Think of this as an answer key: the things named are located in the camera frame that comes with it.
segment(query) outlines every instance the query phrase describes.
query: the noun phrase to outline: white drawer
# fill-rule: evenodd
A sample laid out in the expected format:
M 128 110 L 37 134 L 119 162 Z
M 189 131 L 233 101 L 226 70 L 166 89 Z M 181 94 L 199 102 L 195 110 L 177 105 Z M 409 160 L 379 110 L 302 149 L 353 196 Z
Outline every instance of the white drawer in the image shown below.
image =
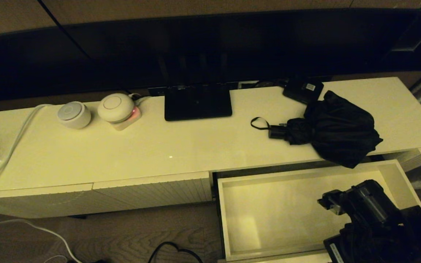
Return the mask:
M 421 206 L 396 160 L 218 179 L 226 260 L 323 249 L 323 240 L 337 235 L 350 218 L 334 215 L 317 200 L 367 179 L 376 180 L 399 209 Z

